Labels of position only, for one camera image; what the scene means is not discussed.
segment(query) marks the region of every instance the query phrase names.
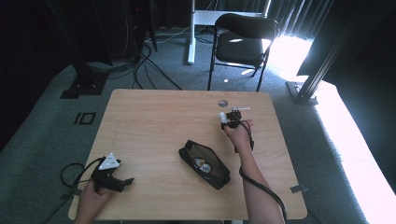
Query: table top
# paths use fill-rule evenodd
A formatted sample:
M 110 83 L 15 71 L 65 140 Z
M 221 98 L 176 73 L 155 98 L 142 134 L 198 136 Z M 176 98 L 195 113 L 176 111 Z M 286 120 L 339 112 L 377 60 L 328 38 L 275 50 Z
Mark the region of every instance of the table top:
M 273 191 L 288 209 L 288 218 L 306 217 L 290 155 L 271 97 L 264 92 L 114 90 L 87 164 L 113 152 L 121 160 L 117 179 L 134 177 L 115 192 L 100 220 L 247 220 L 240 160 L 221 130 L 218 105 L 250 107 L 242 119 L 253 119 L 254 155 Z M 231 181 L 214 189 L 178 155 L 187 140 L 211 147 L 230 170 Z M 93 167 L 81 178 L 88 179 Z M 74 219 L 78 197 L 69 210 Z

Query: gray carpet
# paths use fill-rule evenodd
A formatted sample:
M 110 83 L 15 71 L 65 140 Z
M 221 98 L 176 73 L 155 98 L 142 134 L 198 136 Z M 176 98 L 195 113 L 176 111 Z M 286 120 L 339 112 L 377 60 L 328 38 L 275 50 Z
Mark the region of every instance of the gray carpet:
M 173 38 L 159 44 L 158 52 L 152 52 L 150 59 L 182 90 L 205 91 L 211 45 L 197 41 L 194 65 L 186 65 L 187 46 L 186 38 Z M 286 80 L 280 74 L 283 71 L 280 66 L 285 64 L 275 64 L 275 61 L 270 56 L 261 91 L 269 92 L 273 98 L 295 173 L 300 184 L 309 188 L 304 192 L 304 199 L 310 213 L 303 220 L 289 220 L 288 223 L 365 223 L 315 109 L 293 103 Z M 105 67 L 99 63 L 92 65 Z M 212 90 L 255 91 L 258 76 L 249 78 L 237 75 L 239 73 L 240 70 L 234 68 L 216 68 Z M 102 95 L 60 99 L 75 75 L 73 67 L 69 66 L 52 80 L 0 154 L 0 223 L 42 223 L 46 220 L 62 202 L 61 195 L 67 192 L 60 180 L 62 168 L 72 162 L 85 164 L 111 92 L 131 89 L 135 81 L 133 70 L 112 73 Z M 150 63 L 139 67 L 137 80 L 144 89 L 177 88 Z M 91 125 L 75 124 L 78 113 L 96 114 Z M 71 182 L 78 172 L 79 169 L 67 170 L 66 180 Z M 60 209 L 50 223 L 71 223 L 67 217 L 70 203 Z

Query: chair frame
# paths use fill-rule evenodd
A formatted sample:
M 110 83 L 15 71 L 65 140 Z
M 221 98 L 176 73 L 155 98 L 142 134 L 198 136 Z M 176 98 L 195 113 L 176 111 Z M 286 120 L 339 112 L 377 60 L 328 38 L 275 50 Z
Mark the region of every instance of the chair frame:
M 220 61 L 219 59 L 216 60 L 216 53 L 218 47 L 218 40 L 219 40 L 219 30 L 224 29 L 226 32 L 231 32 L 236 35 L 240 35 L 244 38 L 255 38 L 255 39 L 268 39 L 271 41 L 269 46 L 267 47 L 266 51 L 263 54 L 263 61 L 257 65 L 233 65 L 233 64 L 226 64 L 226 63 L 217 63 Z M 265 70 L 265 67 L 268 62 L 268 57 L 270 54 L 270 48 L 272 47 L 274 40 L 280 34 L 280 27 L 279 24 L 271 19 L 267 19 L 265 17 L 249 17 L 249 16 L 242 16 L 235 13 L 226 13 L 221 15 L 215 23 L 214 26 L 214 39 L 213 39 L 213 48 L 212 48 L 212 55 L 211 55 L 211 62 L 210 62 L 210 71 L 209 71 L 209 80 L 207 83 L 207 90 L 210 91 L 211 81 L 212 81 L 212 74 L 214 71 L 215 65 L 223 65 L 223 66 L 231 66 L 231 67 L 239 67 L 239 68 L 246 68 L 252 69 L 254 68 L 254 73 L 250 77 L 254 77 L 262 65 L 262 71 L 260 74 L 259 84 L 257 86 L 256 91 L 260 90 L 262 84 L 262 77 Z

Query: black pouch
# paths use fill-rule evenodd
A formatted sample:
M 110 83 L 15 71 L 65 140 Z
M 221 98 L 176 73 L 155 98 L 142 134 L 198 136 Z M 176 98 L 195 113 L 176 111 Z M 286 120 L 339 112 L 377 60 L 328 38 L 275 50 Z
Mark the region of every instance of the black pouch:
M 186 146 L 181 148 L 178 154 L 213 188 L 221 189 L 230 182 L 230 171 L 212 148 L 188 140 Z

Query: black strap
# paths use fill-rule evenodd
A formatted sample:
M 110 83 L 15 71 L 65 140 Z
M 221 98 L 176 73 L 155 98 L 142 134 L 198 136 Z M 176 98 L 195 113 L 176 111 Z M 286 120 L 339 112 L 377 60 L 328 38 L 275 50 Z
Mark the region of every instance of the black strap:
M 242 171 L 242 167 L 239 168 L 239 174 L 246 179 L 247 182 L 249 182 L 250 184 L 254 185 L 255 187 L 262 189 L 263 191 L 265 191 L 267 194 L 269 194 L 271 197 L 273 197 L 275 199 L 275 201 L 277 203 L 279 203 L 280 208 L 282 209 L 282 215 L 283 215 L 283 219 L 286 221 L 287 219 L 287 212 L 286 212 L 286 206 L 285 204 L 283 204 L 282 200 L 279 198 L 279 196 L 277 196 L 273 191 L 271 191 L 270 189 L 268 189 L 267 187 L 265 187 L 264 185 L 258 183 L 257 181 L 249 178 L 247 175 L 244 174 L 244 172 Z

